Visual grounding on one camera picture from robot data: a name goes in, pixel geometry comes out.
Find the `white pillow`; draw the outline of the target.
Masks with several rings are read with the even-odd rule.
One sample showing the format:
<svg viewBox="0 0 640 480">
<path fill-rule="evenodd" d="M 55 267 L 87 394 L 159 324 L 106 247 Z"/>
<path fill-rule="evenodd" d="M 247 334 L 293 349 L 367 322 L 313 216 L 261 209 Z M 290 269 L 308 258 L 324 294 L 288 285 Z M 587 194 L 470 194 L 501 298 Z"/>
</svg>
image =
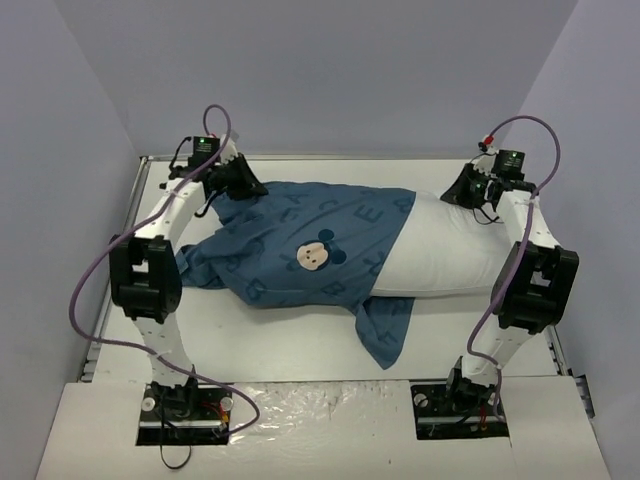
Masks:
<svg viewBox="0 0 640 480">
<path fill-rule="evenodd" d="M 372 294 L 430 298 L 487 293 L 512 245 L 504 226 L 480 224 L 471 211 L 419 192 Z"/>
</svg>

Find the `blue cartoon print pillowcase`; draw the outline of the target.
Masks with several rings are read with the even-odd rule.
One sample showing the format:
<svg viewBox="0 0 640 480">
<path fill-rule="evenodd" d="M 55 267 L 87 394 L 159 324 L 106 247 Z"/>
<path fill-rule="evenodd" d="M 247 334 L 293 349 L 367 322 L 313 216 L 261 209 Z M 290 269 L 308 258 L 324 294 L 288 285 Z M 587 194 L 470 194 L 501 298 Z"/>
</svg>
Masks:
<svg viewBox="0 0 640 480">
<path fill-rule="evenodd" d="M 228 289 L 256 308 L 337 306 L 355 317 L 364 348 L 390 368 L 414 300 L 374 285 L 414 206 L 415 193 L 318 182 L 269 182 L 267 195 L 212 202 L 221 223 L 175 254 L 183 285 Z"/>
</svg>

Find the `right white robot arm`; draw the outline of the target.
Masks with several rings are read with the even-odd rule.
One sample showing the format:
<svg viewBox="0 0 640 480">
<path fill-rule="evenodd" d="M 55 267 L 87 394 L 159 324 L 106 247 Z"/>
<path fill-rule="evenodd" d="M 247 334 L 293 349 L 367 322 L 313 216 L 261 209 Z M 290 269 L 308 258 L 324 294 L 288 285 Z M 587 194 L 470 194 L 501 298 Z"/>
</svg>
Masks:
<svg viewBox="0 0 640 480">
<path fill-rule="evenodd" d="M 441 197 L 472 212 L 492 207 L 512 244 L 488 310 L 443 389 L 446 406 L 457 413 L 496 400 L 503 367 L 561 320 L 578 270 L 578 254 L 562 247 L 546 224 L 539 190 L 522 171 L 524 159 L 520 151 L 486 151 L 464 165 Z"/>
</svg>

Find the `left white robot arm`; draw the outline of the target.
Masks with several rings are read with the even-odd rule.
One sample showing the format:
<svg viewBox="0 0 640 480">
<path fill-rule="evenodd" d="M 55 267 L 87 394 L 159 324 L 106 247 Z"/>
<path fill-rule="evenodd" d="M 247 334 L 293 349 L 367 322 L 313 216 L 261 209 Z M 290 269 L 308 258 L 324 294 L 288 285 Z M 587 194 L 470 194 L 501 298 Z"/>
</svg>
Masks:
<svg viewBox="0 0 640 480">
<path fill-rule="evenodd" d="M 187 163 L 169 165 L 160 200 L 133 233 L 113 241 L 109 253 L 112 302 L 142 335 L 154 400 L 179 418 L 195 415 L 202 395 L 176 318 L 182 282 L 175 243 L 216 197 L 244 200 L 267 193 L 231 134 L 187 140 L 193 147 Z"/>
</svg>

